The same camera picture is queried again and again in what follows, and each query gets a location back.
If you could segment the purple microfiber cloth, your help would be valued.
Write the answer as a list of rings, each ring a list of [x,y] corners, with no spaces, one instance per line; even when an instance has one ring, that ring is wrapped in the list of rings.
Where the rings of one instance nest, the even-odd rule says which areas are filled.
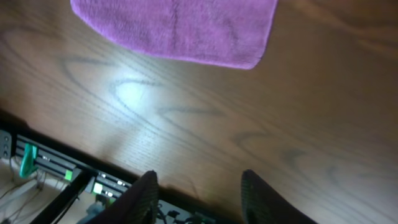
[[[252,69],[266,50],[277,0],[71,0],[106,39],[155,57]]]

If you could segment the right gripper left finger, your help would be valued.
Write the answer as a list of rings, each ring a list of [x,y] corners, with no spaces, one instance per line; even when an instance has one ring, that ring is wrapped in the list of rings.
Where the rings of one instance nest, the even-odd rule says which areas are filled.
[[[155,171],[146,172],[110,207],[87,224],[154,224],[157,218],[159,185]]]

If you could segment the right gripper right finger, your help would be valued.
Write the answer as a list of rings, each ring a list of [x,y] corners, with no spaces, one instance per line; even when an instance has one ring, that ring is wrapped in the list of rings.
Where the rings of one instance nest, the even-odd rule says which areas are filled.
[[[241,176],[241,206],[245,224],[316,224],[251,169]]]

